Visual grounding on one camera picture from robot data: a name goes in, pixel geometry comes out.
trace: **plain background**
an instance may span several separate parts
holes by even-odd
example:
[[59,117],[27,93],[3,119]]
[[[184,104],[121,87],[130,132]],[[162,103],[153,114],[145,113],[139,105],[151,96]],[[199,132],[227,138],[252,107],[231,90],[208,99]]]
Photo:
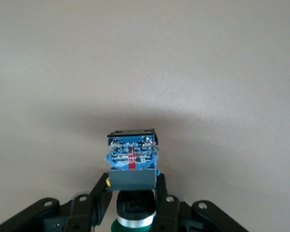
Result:
[[0,223],[90,190],[139,128],[170,191],[290,231],[290,1],[0,0]]

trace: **yellow object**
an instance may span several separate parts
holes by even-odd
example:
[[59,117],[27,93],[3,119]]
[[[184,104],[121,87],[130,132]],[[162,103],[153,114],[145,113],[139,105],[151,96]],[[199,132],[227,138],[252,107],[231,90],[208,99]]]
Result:
[[107,185],[108,187],[111,186],[111,182],[110,182],[110,178],[109,178],[109,177],[106,179],[106,185]]

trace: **green base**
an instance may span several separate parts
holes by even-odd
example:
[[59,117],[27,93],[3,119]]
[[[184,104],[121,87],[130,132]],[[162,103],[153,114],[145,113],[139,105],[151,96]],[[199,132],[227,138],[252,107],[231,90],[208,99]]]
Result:
[[141,228],[128,228],[119,224],[117,219],[112,223],[111,232],[149,232],[151,225]]

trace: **gray plastic base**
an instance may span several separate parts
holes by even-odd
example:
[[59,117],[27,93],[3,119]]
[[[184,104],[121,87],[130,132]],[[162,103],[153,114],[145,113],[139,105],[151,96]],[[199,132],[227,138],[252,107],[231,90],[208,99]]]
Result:
[[148,190],[156,188],[156,170],[110,170],[111,190]]

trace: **red component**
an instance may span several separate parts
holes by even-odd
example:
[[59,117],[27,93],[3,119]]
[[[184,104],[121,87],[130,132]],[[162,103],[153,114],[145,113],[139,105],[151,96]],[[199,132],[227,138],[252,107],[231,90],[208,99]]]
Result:
[[129,152],[128,152],[128,164],[129,169],[135,169],[136,168],[136,157],[133,146],[129,146]]

